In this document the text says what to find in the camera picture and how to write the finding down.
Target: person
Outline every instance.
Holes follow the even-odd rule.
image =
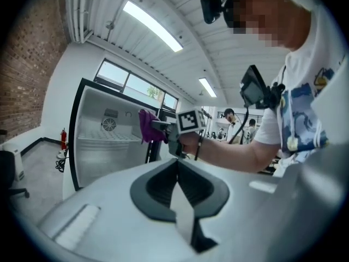
[[[229,144],[231,139],[234,137],[236,132],[238,132],[241,123],[239,120],[236,119],[235,112],[233,109],[228,108],[224,111],[224,117],[229,122],[228,132],[227,132],[227,139],[224,141],[225,144]],[[240,144],[241,142],[241,133],[239,133],[233,140],[231,144]]]
[[[299,163],[329,144],[321,122],[310,103],[340,67],[347,44],[338,26],[322,5],[312,11],[292,0],[227,0],[225,20],[273,46],[289,53],[273,82],[283,83],[280,104],[265,109],[253,141],[247,145],[227,145],[204,139],[198,156],[208,163],[245,172],[266,168],[282,150],[278,170]],[[196,152],[198,137],[179,137],[185,152]]]
[[[249,126],[243,136],[243,144],[250,144],[256,135],[256,120],[253,118],[249,121]]]
[[[217,136],[218,140],[222,140],[223,139],[223,130],[224,130],[223,128],[219,129],[218,136]]]

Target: black chair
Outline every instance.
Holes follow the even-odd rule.
[[[26,188],[10,189],[15,179],[15,156],[9,151],[0,151],[0,182],[1,189],[8,196],[24,193],[29,198],[29,192]]]

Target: fluorescent light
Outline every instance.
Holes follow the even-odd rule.
[[[171,49],[173,49],[174,52],[183,49],[180,43],[177,42],[176,39],[171,34],[169,34],[169,32],[164,29],[164,27],[160,23],[158,23],[154,18],[152,18],[149,14],[147,14],[134,3],[127,1],[124,7],[124,11],[138,19],[151,31],[158,35]]]
[[[208,94],[211,95],[211,97],[217,97],[217,95],[214,93],[211,85],[209,85],[208,81],[206,80],[206,78],[202,78],[199,79],[200,83],[204,86],[204,88],[206,88]]]

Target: refrigerator shelf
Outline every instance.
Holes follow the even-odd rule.
[[[132,134],[107,132],[104,130],[90,130],[82,132],[77,137],[79,140],[111,141],[111,142],[140,142],[142,139]]]

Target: fire extinguisher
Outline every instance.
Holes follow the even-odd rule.
[[[61,132],[61,148],[62,150],[65,150],[67,148],[67,133],[65,131],[65,128],[63,128]]]

